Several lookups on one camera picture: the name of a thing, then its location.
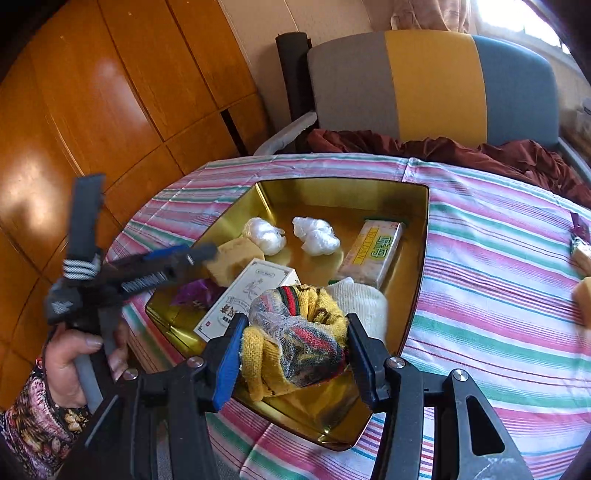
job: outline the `red blanket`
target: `red blanket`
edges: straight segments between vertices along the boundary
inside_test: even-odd
[[[314,153],[371,153],[416,157],[496,173],[542,187],[591,209],[591,189],[560,155],[531,140],[513,141],[502,147],[482,144],[478,148],[467,148],[443,137],[402,143],[369,130],[333,132],[323,129],[312,130],[307,140]]]

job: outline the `window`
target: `window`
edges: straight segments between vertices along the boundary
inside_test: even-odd
[[[522,0],[476,0],[476,6],[483,22],[539,38],[570,55],[552,27]]]

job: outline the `striped tablecloth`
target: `striped tablecloth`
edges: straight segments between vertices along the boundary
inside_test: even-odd
[[[340,176],[429,185],[424,280],[403,356],[428,372],[468,370],[534,477],[560,477],[589,434],[591,339],[571,300],[570,212],[591,212],[550,192],[492,174],[373,155],[281,155],[210,163],[148,202],[108,252],[192,244],[260,180]],[[144,307],[124,308],[132,347],[149,371],[181,360]],[[252,479],[370,477],[383,424],[331,452],[269,424],[236,401],[209,418],[214,448]],[[426,411],[421,476],[430,478],[433,413]]]

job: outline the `patterned sleeve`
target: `patterned sleeve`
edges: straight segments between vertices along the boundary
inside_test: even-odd
[[[86,407],[62,408],[51,400],[38,358],[14,405],[0,413],[0,434],[25,472],[46,480],[61,466],[89,417]]]

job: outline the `hand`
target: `hand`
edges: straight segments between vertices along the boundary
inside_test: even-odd
[[[109,355],[109,366],[115,380],[127,370],[128,338],[129,327],[121,321],[115,331],[117,349]],[[86,405],[74,359],[78,355],[95,353],[102,345],[103,339],[99,336],[66,330],[64,323],[57,328],[45,350],[45,371],[51,397],[60,407],[81,408]]]

